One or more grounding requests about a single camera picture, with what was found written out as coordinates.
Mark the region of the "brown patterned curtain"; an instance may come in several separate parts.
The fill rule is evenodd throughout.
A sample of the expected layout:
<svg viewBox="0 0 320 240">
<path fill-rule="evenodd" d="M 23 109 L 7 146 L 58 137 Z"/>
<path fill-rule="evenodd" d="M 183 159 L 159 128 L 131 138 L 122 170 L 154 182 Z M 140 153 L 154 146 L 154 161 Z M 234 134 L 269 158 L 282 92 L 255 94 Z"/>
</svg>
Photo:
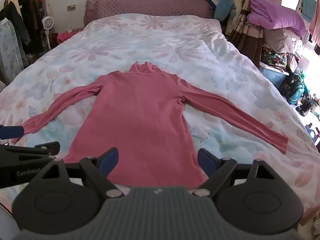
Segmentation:
<svg viewBox="0 0 320 240">
<path fill-rule="evenodd" d="M 264 42 L 264 29 L 249 23 L 247 16 L 251 10 L 250 1 L 245 0 L 228 40 L 237 50 L 247 56 L 256 67 L 259 67 Z"/>
</svg>

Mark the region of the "floral white duvet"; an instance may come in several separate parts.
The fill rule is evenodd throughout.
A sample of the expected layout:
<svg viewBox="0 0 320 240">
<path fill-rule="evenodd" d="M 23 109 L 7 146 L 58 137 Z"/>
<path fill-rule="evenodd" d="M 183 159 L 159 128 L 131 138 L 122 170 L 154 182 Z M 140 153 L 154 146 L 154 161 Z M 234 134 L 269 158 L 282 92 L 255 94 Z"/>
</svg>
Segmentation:
<svg viewBox="0 0 320 240">
<path fill-rule="evenodd" d="M 136 62 L 150 62 L 218 94 L 288 138 L 287 152 L 191 106 L 184 116 L 195 148 L 240 163 L 264 159 L 303 202 L 319 210 L 319 152 L 294 109 L 253 62 L 228 42 L 220 24 L 197 16 L 123 14 L 96 20 L 58 45 L 1 91 L 1 124 L 20 125 L 62 93 Z"/>
</svg>

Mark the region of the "blue storage box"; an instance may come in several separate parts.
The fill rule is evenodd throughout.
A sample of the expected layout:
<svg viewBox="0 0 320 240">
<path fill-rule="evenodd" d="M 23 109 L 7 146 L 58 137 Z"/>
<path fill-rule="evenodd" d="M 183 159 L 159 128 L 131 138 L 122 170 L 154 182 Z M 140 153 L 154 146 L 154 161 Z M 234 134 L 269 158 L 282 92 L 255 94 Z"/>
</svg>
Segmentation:
<svg viewBox="0 0 320 240">
<path fill-rule="evenodd" d="M 259 70 L 276 88 L 279 88 L 285 78 L 289 76 L 288 72 L 278 70 L 277 68 L 263 63 L 259 65 Z"/>
</svg>

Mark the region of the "magenta clothes beside bed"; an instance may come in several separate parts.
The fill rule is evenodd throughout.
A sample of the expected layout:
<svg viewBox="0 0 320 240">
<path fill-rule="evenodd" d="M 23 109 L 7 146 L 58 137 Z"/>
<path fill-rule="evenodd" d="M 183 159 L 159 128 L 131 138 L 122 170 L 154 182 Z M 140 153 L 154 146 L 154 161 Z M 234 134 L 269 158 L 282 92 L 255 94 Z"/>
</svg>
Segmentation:
<svg viewBox="0 0 320 240">
<path fill-rule="evenodd" d="M 58 33 L 58 35 L 57 35 L 57 44 L 61 44 L 61 43 L 65 42 L 65 41 L 67 41 L 72 36 L 74 36 L 75 34 L 81 32 L 81 31 L 83 31 L 83 28 L 75 28 L 75 29 L 71 29 L 71 30 L 65 31 L 63 33 Z"/>
</svg>

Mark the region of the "mauve padded headboard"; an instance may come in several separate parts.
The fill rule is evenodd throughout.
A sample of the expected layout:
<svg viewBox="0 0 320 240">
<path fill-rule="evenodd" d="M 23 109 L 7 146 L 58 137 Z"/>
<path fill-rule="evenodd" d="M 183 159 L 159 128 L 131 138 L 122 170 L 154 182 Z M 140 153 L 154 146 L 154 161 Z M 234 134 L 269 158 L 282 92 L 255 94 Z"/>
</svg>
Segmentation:
<svg viewBox="0 0 320 240">
<path fill-rule="evenodd" d="M 86 0 L 84 25 L 120 14 L 213 18 L 214 9 L 206 0 Z"/>
</svg>

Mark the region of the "teal hanging towel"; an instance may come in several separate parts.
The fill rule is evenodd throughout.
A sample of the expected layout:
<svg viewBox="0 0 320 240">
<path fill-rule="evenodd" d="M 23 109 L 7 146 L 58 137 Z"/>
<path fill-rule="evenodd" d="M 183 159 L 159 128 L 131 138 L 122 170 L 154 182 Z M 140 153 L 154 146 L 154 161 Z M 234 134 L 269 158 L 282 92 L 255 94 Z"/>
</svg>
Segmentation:
<svg viewBox="0 0 320 240">
<path fill-rule="evenodd" d="M 313 19 L 313 15 L 316 10 L 316 3 L 317 2 L 315 0 L 302 0 L 302 17 L 309 23 L 311 23 Z"/>
</svg>

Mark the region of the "dark hanging clothes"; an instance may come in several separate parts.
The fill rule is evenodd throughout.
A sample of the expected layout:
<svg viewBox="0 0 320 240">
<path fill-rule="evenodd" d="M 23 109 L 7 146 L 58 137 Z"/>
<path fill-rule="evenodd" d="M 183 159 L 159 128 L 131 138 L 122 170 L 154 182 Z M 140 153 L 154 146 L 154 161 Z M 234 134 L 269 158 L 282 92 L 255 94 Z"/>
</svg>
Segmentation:
<svg viewBox="0 0 320 240">
<path fill-rule="evenodd" d="M 47 0 L 3 0 L 1 4 L 1 19 L 13 24 L 22 56 L 34 63 L 50 46 L 49 30 L 43 24 L 49 16 Z"/>
</svg>

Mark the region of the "pink turtleneck sweater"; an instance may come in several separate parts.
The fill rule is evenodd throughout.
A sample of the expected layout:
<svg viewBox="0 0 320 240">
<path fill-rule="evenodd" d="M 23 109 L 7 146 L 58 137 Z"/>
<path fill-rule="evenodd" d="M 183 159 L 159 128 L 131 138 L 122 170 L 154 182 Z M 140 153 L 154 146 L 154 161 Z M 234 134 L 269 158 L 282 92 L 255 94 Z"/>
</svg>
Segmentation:
<svg viewBox="0 0 320 240">
<path fill-rule="evenodd" d="M 184 185 L 193 189 L 204 183 L 205 176 L 183 116 L 185 103 L 263 139 L 280 152 L 287 149 L 287 137 L 227 99 L 149 62 L 135 63 L 128 72 L 115 71 L 61 94 L 48 111 L 23 124 L 25 134 L 38 132 L 67 107 L 90 96 L 95 96 L 93 108 L 64 160 L 76 163 L 89 155 L 99 157 L 115 147 L 119 160 L 108 176 L 115 184 Z"/>
</svg>

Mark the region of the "white standing fan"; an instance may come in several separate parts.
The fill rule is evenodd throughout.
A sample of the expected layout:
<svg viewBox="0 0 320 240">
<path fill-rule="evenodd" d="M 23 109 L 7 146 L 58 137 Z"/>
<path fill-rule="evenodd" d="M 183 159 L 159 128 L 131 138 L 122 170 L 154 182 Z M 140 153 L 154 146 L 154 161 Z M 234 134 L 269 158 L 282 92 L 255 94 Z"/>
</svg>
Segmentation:
<svg viewBox="0 0 320 240">
<path fill-rule="evenodd" d="M 46 17 L 44 17 L 42 19 L 42 25 L 43 25 L 43 28 L 44 28 L 44 34 L 46 35 L 46 38 L 47 38 L 48 49 L 51 50 L 50 39 L 49 39 L 49 31 L 54 26 L 54 19 L 52 17 L 50 17 L 50 16 L 46 16 Z"/>
</svg>

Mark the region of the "light floral hanging garment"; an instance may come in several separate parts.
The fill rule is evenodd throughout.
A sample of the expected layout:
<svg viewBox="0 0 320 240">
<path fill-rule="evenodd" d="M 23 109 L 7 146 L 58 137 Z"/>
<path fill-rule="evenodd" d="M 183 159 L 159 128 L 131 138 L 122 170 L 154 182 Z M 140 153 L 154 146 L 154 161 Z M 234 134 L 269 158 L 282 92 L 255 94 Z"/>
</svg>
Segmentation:
<svg viewBox="0 0 320 240">
<path fill-rule="evenodd" d="M 14 26 L 10 20 L 1 20 L 1 74 L 5 83 L 10 84 L 24 69 Z"/>
</svg>

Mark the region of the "wall power socket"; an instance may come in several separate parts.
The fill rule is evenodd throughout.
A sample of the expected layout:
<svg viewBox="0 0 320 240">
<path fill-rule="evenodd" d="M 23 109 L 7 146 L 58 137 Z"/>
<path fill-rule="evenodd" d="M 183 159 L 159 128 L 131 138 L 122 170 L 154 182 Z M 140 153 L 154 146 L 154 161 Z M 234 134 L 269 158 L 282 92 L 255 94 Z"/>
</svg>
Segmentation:
<svg viewBox="0 0 320 240">
<path fill-rule="evenodd" d="M 67 7 L 67 11 L 73 11 L 73 10 L 76 10 L 76 5 L 75 5 L 75 4 L 69 5 L 69 6 Z"/>
</svg>

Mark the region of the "blue clothes pile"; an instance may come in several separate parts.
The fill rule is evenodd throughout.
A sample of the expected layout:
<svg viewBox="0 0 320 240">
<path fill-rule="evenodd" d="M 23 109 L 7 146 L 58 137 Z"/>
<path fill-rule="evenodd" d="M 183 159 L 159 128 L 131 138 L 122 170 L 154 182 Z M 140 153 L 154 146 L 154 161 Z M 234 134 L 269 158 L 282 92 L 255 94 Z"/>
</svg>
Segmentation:
<svg viewBox="0 0 320 240">
<path fill-rule="evenodd" d="M 235 18 L 245 0 L 206 0 L 214 9 L 214 19 L 223 22 L 227 17 Z"/>
</svg>

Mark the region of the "purple folded blanket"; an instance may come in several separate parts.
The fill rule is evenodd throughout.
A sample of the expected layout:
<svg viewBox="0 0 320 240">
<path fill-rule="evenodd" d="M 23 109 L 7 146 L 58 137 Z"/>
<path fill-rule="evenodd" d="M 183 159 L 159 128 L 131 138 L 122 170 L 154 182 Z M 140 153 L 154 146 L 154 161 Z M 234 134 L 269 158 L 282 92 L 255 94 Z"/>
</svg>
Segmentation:
<svg viewBox="0 0 320 240">
<path fill-rule="evenodd" d="M 249 0 L 251 12 L 247 16 L 249 23 L 265 29 L 291 29 L 303 37 L 306 26 L 296 11 L 283 7 L 270 0 Z"/>
</svg>

